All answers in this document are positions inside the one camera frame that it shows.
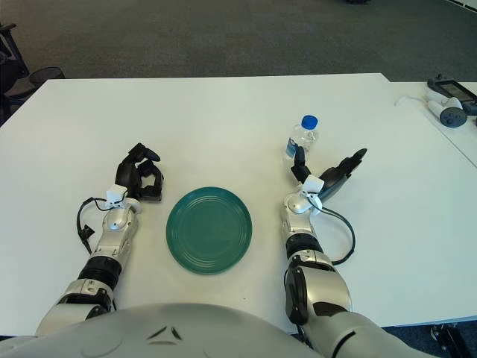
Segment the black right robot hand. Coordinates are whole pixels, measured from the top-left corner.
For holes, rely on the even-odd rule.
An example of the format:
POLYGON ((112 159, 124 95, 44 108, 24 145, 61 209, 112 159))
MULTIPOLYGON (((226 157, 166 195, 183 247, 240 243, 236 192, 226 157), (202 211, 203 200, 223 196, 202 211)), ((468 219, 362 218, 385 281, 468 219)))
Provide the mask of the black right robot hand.
MULTIPOLYGON (((366 153, 367 149, 362 148, 353 156, 345 157, 338 166, 328 168, 318 177, 323 181, 323 186, 319 190, 312 190, 312 193, 317 193, 321 201, 331 198, 350 178, 366 153)), ((301 184, 304 184, 312 174, 306 166, 306 155, 302 146, 295 145, 294 165, 291 167, 291 172, 301 184)))

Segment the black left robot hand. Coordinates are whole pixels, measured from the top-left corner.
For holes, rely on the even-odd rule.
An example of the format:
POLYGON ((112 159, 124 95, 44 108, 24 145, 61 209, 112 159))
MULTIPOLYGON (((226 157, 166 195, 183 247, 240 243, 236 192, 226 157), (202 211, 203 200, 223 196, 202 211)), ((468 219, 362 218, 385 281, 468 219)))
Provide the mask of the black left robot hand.
POLYGON ((162 200, 163 174, 155 163, 160 161, 157 153, 136 144, 118 165, 115 184, 127 189, 127 197, 138 201, 162 200))

